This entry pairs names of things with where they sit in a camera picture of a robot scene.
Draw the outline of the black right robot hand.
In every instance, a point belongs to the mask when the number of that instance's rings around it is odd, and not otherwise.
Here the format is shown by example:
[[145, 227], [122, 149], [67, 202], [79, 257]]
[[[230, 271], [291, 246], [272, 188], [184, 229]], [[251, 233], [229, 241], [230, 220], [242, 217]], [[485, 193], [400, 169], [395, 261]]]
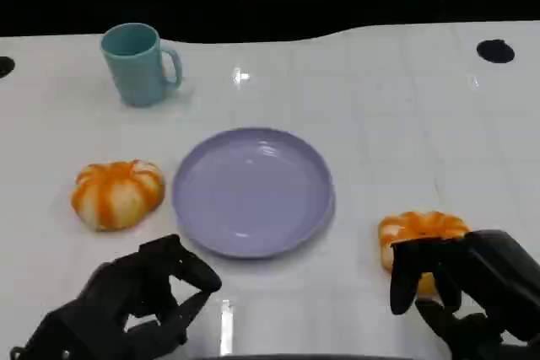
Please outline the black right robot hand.
[[454, 359], [539, 357], [539, 265], [506, 232], [392, 245], [390, 306], [415, 306]]

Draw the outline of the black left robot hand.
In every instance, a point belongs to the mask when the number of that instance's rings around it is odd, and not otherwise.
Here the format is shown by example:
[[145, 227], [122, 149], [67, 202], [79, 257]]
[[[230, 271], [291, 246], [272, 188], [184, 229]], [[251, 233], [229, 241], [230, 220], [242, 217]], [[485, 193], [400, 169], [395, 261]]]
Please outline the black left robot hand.
[[187, 329], [218, 274], [176, 234], [98, 267], [81, 293], [48, 313], [12, 359], [157, 359], [187, 341]]

